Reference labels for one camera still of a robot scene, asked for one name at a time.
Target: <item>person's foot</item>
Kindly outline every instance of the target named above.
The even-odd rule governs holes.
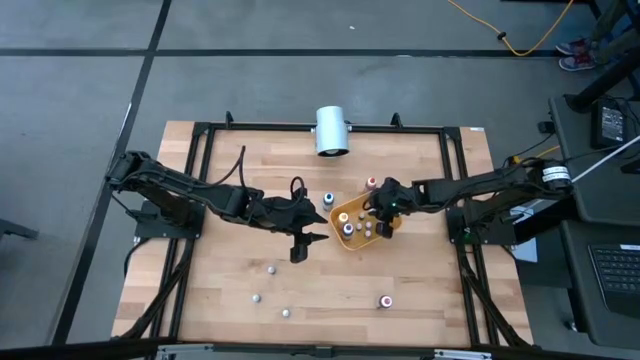
[[[590,53],[562,58],[558,65],[566,71],[591,70],[598,66]]]
[[[556,45],[556,49],[561,53],[569,56],[585,54],[591,50],[592,41],[588,38],[582,38],[568,43],[560,43]]]

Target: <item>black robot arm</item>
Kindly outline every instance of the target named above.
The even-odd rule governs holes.
[[[191,203],[205,204],[224,221],[247,225],[257,229],[293,235],[294,246],[290,260],[293,263],[307,258],[307,246],[328,236],[303,233],[313,223],[326,223],[315,206],[306,198],[304,186],[293,190],[291,199],[265,198],[264,192],[247,186],[208,184],[184,173],[169,169],[138,151],[123,154],[109,171],[107,182],[114,191],[138,192],[160,209],[161,216],[175,226],[185,226],[191,217]]]
[[[479,222],[490,223],[512,207],[533,199],[562,199],[571,190],[568,170],[560,162],[526,159],[520,164],[466,179],[412,181],[411,187],[386,178],[381,187],[371,192],[364,208],[375,211],[380,220],[376,232],[391,238],[393,217],[401,214],[436,213],[466,199],[462,207],[465,223],[460,225],[469,227]],[[490,193],[494,196],[487,200],[471,199]]]

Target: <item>wooden table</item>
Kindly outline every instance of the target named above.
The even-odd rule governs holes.
[[[168,122],[158,160],[182,171],[192,128],[192,122]],[[491,171],[484,131],[461,128],[461,133],[469,175]],[[333,192],[337,203],[347,201],[360,193],[370,176],[380,181],[392,176],[405,185],[443,177],[437,136],[352,133],[349,137],[350,154],[321,158],[315,155],[311,133],[216,131],[207,181],[219,179],[232,167],[242,145],[247,146],[248,186],[263,189],[265,196],[289,197],[292,177],[301,176],[321,214],[325,192]],[[449,152],[456,169],[453,144]],[[237,174],[227,183],[239,184]],[[179,339],[469,346],[460,274],[443,213],[414,214],[403,221],[393,239],[356,252],[338,243],[330,225],[310,226],[308,230],[331,238],[311,245],[308,260],[294,265],[288,259],[291,237],[229,224],[207,212],[202,237],[196,242]],[[132,256],[114,335],[133,325],[156,295],[167,243],[151,240]],[[531,341],[512,258],[498,246],[484,246],[483,251],[493,300],[518,334]],[[270,265],[277,268],[275,275],[267,273]],[[254,294],[262,296],[260,303],[252,301]],[[381,295],[392,296],[391,309],[376,309]],[[166,306],[161,335],[168,333],[172,301]],[[486,342],[482,306],[477,299],[475,304]],[[290,309],[289,318],[281,315],[284,308]]]

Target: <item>metal clamp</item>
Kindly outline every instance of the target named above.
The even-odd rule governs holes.
[[[444,360],[491,360],[491,354],[475,351],[436,349],[435,356],[433,358]]]
[[[158,355],[167,356],[174,354],[213,352],[213,344],[178,344],[158,346]]]

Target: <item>wooden tray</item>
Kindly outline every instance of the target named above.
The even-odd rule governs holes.
[[[378,219],[376,219],[376,217],[369,212],[362,210],[362,206],[364,202],[367,201],[367,198],[369,198],[369,194],[371,194],[370,191],[358,196],[353,200],[347,201],[340,206],[334,207],[333,210],[331,210],[331,213],[329,213],[329,223],[331,224],[333,231],[336,232],[336,239],[338,239],[340,244],[342,244],[342,246],[344,246],[344,248],[347,250],[356,251],[358,249],[362,249],[363,247],[370,245],[382,238],[382,236],[378,235],[375,231],[376,224],[379,222]],[[363,212],[365,213],[364,220],[360,220],[359,215]],[[343,225],[340,223],[340,220],[338,220],[338,217],[341,213],[346,213],[347,215],[349,215],[348,222],[351,223],[354,228],[356,227],[356,224],[362,224],[362,230],[354,231],[350,239],[346,239],[342,233]],[[372,224],[370,239],[367,239],[364,236],[364,233],[366,231],[365,224],[367,222],[371,222]],[[394,231],[398,230],[401,225],[402,219],[400,217],[394,218],[393,222],[391,223],[391,227],[393,227]]]

